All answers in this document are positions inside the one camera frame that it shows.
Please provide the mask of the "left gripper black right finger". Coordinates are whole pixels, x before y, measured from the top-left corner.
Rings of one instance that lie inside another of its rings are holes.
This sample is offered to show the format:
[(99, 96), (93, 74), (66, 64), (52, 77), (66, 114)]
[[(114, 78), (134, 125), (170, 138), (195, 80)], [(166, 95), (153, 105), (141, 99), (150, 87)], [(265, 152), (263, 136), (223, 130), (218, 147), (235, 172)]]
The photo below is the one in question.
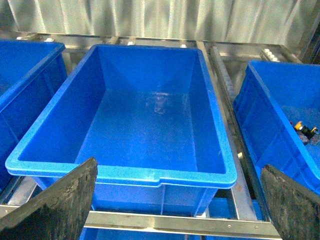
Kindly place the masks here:
[(274, 227), (283, 240), (320, 238), (320, 196), (267, 164), (260, 180)]

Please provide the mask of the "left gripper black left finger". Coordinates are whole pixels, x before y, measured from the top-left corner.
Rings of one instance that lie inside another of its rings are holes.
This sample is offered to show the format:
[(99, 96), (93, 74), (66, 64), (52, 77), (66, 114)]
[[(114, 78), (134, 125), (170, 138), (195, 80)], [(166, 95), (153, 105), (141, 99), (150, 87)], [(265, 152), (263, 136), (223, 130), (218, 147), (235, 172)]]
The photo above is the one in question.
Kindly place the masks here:
[(24, 205), (0, 219), (2, 240), (77, 240), (89, 211), (98, 174), (90, 157)]

